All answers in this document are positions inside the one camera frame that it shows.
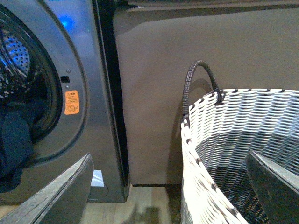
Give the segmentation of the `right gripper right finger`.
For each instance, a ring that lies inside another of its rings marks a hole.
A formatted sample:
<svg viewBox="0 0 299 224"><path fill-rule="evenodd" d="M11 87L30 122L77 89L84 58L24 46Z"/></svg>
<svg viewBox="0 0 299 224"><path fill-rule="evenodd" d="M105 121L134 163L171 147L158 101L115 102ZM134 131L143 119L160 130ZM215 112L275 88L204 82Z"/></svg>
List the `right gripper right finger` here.
<svg viewBox="0 0 299 224"><path fill-rule="evenodd" d="M272 224L299 222L299 176L250 151L246 166L251 186Z"/></svg>

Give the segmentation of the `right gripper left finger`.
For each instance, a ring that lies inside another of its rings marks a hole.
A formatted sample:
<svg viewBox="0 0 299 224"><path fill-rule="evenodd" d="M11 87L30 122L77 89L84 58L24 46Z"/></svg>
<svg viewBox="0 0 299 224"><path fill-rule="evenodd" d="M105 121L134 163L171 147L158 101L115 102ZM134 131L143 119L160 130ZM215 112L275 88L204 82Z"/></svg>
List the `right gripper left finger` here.
<svg viewBox="0 0 299 224"><path fill-rule="evenodd" d="M43 189L0 219L2 224L79 224L90 193L94 165L84 155Z"/></svg>

